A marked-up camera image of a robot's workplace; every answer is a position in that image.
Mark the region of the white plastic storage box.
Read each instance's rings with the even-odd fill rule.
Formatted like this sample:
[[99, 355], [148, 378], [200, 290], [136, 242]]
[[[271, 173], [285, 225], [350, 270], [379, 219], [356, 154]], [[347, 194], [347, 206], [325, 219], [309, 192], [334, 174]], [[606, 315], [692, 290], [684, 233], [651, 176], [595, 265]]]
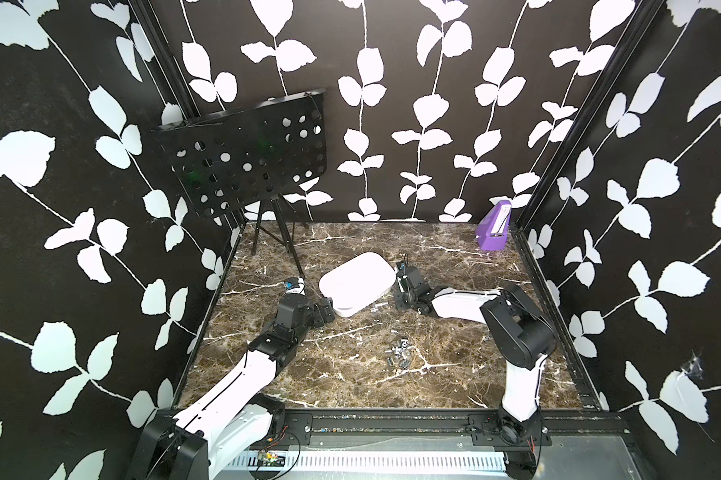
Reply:
[[395, 280], [395, 271], [384, 258], [365, 252], [324, 274], [318, 286], [332, 300], [334, 313], [348, 318], [382, 298]]

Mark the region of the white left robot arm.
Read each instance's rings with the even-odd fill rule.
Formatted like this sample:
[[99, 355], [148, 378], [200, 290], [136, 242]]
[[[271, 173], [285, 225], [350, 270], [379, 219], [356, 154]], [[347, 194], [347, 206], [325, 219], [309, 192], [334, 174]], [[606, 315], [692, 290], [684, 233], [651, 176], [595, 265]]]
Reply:
[[162, 410], [144, 426], [126, 478], [214, 479], [252, 444], [282, 436], [284, 406], [262, 389], [296, 357], [310, 330], [336, 319], [332, 298], [311, 302], [302, 278], [284, 285], [274, 320], [232, 371], [192, 405]]

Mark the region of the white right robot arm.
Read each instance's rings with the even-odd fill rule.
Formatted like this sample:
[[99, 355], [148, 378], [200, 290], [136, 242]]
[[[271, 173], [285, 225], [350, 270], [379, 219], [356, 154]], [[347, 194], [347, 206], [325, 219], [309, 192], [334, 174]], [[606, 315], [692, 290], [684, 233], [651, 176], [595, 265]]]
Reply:
[[506, 363], [501, 410], [528, 422], [539, 410], [542, 370], [558, 336], [533, 299], [517, 284], [487, 291], [432, 287], [419, 270], [395, 266], [395, 306], [421, 315], [483, 324]]

